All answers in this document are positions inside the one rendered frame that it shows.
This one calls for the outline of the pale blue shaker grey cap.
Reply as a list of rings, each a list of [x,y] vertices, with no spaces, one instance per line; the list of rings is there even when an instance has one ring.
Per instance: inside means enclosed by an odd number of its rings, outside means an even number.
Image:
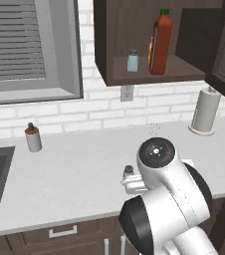
[[[138,69],[138,54],[137,50],[130,50],[127,57],[127,70],[136,72]]]

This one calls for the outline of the white condiment bottle orange band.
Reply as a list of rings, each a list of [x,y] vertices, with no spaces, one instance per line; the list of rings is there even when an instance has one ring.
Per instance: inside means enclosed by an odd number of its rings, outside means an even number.
[[[28,127],[25,129],[25,136],[31,152],[38,152],[42,149],[39,129],[32,123],[28,123]]]

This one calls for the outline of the grey wall outlet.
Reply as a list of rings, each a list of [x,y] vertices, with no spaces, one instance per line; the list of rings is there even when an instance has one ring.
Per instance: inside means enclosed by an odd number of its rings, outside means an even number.
[[[127,85],[120,88],[120,100],[122,102],[131,102],[133,100],[134,86]]]

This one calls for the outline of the white paper towel roll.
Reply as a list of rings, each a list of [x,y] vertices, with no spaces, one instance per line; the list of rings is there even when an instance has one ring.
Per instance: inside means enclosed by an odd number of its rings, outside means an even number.
[[[209,136],[215,134],[214,120],[221,100],[221,94],[212,87],[203,88],[199,92],[193,119],[189,129],[198,134]]]

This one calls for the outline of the grey window with blinds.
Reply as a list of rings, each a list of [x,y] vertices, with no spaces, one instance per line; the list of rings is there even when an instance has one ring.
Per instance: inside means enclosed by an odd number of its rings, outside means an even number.
[[[78,0],[0,0],[0,105],[83,95]]]

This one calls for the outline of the dark wood drawer front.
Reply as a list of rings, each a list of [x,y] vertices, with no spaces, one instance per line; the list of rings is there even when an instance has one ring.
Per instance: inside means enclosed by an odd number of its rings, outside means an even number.
[[[49,229],[55,232],[78,226],[74,235],[49,238]],[[114,253],[113,217],[95,219],[55,227],[22,232],[18,235],[20,247],[15,255],[105,255],[104,239],[110,241],[110,253]]]

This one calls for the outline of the red sauce bottle green cap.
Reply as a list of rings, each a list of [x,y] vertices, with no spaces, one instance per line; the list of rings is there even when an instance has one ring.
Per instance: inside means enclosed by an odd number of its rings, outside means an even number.
[[[162,8],[155,20],[148,54],[148,70],[152,75],[163,75],[165,72],[172,22],[170,10]]]

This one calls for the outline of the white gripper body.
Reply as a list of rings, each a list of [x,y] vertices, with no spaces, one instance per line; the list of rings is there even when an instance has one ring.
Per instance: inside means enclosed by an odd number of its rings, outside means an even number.
[[[147,191],[140,174],[129,175],[120,183],[124,186],[127,194],[138,194]]]

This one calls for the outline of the dark wood wall cabinet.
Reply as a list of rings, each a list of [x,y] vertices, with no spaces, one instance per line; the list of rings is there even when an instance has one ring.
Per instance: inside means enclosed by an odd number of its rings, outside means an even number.
[[[225,0],[93,0],[95,60],[107,86],[204,80],[225,25]],[[163,75],[148,71],[154,21],[168,8],[172,31]],[[127,70],[130,50],[138,69]]]

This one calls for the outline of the small pale blue shaker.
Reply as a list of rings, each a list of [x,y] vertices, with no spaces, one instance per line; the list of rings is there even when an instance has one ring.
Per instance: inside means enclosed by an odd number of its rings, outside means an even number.
[[[126,179],[130,175],[134,175],[133,167],[131,165],[126,165],[124,167],[122,179]]]

